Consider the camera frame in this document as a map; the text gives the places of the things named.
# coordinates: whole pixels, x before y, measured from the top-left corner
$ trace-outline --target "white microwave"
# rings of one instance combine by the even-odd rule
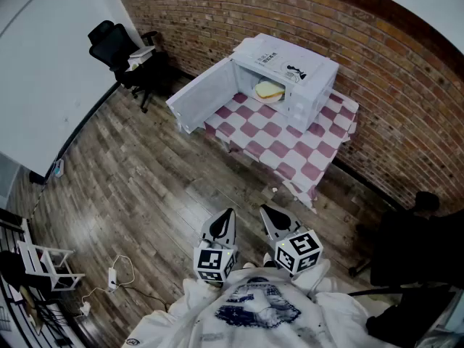
[[[326,104],[338,68],[329,58],[261,33],[244,39],[232,55],[184,86],[167,105],[179,126],[191,133],[235,94],[257,98],[254,87],[269,79],[285,93],[267,105],[304,133]]]

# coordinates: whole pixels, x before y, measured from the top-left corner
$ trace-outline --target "bread slice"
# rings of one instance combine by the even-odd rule
[[[254,87],[256,93],[261,98],[270,98],[285,93],[283,86],[276,85],[270,81],[263,81]]]

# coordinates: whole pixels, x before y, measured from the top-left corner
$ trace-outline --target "checkered tablecloth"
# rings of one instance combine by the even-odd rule
[[[340,145],[356,129],[359,105],[332,91],[327,104],[304,133],[284,115],[244,94],[236,94],[206,120],[206,131],[271,167],[301,202],[312,208],[315,187]]]

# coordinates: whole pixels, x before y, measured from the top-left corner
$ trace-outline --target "white plate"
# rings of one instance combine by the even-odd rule
[[[283,94],[277,94],[276,96],[271,96],[269,98],[261,98],[258,93],[253,90],[253,98],[255,98],[257,101],[261,102],[261,103],[266,103],[266,104],[269,104],[269,103],[276,103],[277,101],[279,101],[281,98],[282,98]]]

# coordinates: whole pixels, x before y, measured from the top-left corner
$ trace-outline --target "white stool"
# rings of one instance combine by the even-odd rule
[[[18,247],[21,251],[22,262],[24,263],[25,272],[28,275],[50,277],[52,291],[70,291],[74,290],[76,284],[85,273],[72,273],[70,266],[67,264],[66,259],[74,253],[71,250],[52,249],[50,247],[43,247],[31,244],[29,242],[18,241]],[[37,250],[42,251],[41,258],[38,258]],[[62,260],[60,264],[55,265],[50,255],[60,255]],[[48,272],[44,272],[42,264],[45,265]],[[57,268],[65,266],[67,273],[57,273]],[[60,278],[71,278],[72,285],[69,287],[56,287]]]

